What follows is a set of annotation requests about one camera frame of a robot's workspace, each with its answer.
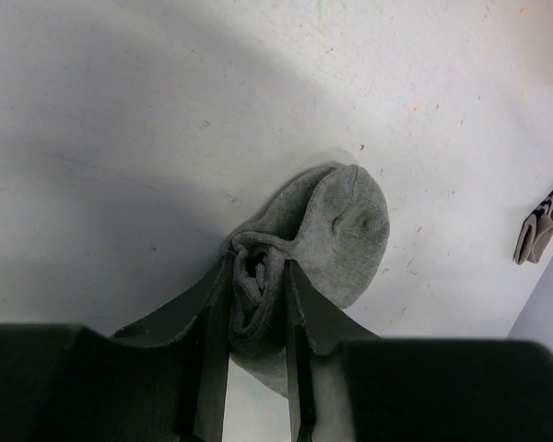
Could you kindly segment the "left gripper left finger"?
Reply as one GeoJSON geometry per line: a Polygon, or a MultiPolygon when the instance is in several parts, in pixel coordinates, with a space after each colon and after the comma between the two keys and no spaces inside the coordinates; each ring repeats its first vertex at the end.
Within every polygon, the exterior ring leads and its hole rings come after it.
{"type": "Polygon", "coordinates": [[[111,336],[0,324],[0,441],[219,441],[232,269],[111,336]]]}

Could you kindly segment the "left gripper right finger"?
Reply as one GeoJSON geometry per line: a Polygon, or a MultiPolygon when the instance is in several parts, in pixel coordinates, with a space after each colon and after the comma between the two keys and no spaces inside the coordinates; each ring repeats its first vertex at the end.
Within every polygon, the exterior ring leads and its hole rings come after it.
{"type": "Polygon", "coordinates": [[[381,338],[285,265],[295,441],[553,441],[553,354],[512,340],[381,338]]]}

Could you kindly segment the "grey sock black stripes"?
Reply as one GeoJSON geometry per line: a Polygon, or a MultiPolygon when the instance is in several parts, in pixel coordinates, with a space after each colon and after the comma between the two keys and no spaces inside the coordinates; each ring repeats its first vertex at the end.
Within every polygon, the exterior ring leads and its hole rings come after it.
{"type": "Polygon", "coordinates": [[[234,362],[287,396],[286,261],[297,262],[338,308],[349,308],[370,286],[389,235],[384,195],[366,169],[333,164],[298,176],[223,244],[223,254],[234,259],[229,323],[234,362]]]}

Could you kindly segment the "dark brown sock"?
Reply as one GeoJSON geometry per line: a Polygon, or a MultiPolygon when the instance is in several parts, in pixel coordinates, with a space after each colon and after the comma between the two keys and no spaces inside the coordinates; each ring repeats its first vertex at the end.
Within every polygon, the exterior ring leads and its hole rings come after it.
{"type": "Polygon", "coordinates": [[[513,260],[538,263],[553,237],[553,190],[523,221],[513,260]]]}

